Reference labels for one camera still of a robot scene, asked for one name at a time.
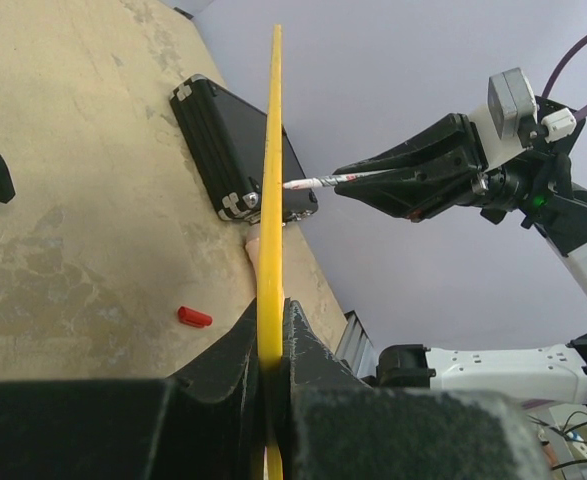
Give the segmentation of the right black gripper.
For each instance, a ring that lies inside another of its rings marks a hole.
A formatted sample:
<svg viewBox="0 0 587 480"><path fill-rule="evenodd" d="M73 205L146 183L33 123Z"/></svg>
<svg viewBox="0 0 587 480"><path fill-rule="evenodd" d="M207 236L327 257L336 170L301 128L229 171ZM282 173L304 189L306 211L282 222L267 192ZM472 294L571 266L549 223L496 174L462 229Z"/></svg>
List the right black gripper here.
<svg viewBox="0 0 587 480"><path fill-rule="evenodd" d="M410 139L376 156L343 166L337 175L356 174L335 193L358 200L394 218L422 218L455 192L493 224L522 210L537 214L557 191L567 193L570 153L585 126L549 142L549 129L531 118L524 143L515 135L498 138L489 107L469 116L449 113Z"/></svg>

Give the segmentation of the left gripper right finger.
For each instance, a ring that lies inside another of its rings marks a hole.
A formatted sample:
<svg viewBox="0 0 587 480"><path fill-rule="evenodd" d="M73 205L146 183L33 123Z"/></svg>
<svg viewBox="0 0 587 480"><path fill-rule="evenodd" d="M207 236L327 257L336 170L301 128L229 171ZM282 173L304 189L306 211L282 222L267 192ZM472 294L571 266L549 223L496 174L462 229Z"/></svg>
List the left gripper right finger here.
<svg viewBox="0 0 587 480"><path fill-rule="evenodd" d="M370 387L314 334L301 304L284 313L287 479L545 479L548 464L518 405L486 391Z"/></svg>

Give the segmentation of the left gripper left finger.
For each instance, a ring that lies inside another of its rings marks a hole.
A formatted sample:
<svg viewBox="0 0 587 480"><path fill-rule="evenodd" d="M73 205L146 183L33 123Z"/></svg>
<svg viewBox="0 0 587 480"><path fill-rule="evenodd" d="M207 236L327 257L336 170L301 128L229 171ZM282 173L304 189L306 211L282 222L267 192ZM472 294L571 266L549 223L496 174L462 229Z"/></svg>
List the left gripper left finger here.
<svg viewBox="0 0 587 480"><path fill-rule="evenodd" d="M165 378L0 382L0 479L257 479L256 309Z"/></svg>

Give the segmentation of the red whiteboard marker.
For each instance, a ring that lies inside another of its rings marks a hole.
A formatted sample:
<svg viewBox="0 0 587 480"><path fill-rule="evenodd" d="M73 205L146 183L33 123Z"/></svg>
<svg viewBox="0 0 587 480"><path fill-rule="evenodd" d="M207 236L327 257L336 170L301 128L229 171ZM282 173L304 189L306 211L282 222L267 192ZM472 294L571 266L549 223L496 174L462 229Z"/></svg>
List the red whiteboard marker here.
<svg viewBox="0 0 587 480"><path fill-rule="evenodd" d="M320 177L304 178L290 180L285 182L282 187L284 190L307 190L314 188L332 188L339 184L349 183L359 178L387 173L387 170L326 175Z"/></svg>

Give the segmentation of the red marker cap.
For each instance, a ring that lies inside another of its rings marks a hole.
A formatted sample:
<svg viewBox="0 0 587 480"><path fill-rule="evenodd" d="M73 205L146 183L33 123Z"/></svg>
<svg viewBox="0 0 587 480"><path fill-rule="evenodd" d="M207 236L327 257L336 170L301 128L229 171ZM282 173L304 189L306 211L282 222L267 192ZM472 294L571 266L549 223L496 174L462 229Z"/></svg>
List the red marker cap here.
<svg viewBox="0 0 587 480"><path fill-rule="evenodd" d="M210 315L190 309L186 306L180 306L177 309L177 318L181 324L194 328L206 328L213 323L213 319Z"/></svg>

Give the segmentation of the yellow framed whiteboard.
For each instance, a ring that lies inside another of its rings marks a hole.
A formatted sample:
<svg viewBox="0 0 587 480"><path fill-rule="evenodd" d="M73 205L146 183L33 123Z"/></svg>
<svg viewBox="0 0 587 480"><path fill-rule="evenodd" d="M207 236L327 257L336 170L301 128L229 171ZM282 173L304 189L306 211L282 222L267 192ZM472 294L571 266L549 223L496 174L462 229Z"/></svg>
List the yellow framed whiteboard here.
<svg viewBox="0 0 587 480"><path fill-rule="evenodd" d="M282 26L276 24L272 35L257 270L257 353L264 385L266 469L270 479L284 477L274 421L276 377L283 356L282 192Z"/></svg>

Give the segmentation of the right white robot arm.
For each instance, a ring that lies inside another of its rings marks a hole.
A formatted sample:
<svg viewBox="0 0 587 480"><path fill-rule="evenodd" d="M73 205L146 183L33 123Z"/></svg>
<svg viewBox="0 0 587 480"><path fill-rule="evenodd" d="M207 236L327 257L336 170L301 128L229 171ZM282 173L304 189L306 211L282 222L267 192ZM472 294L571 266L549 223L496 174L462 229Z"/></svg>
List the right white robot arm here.
<svg viewBox="0 0 587 480"><path fill-rule="evenodd" d="M570 154L584 126L576 110L535 97L511 138L492 111L450 113L409 140L341 167L338 194L419 223L471 207L492 224L520 211L587 296L587 189ZM376 387L490 390L523 402L587 406L587 333L565 343L510 350L393 345L379 356Z"/></svg>

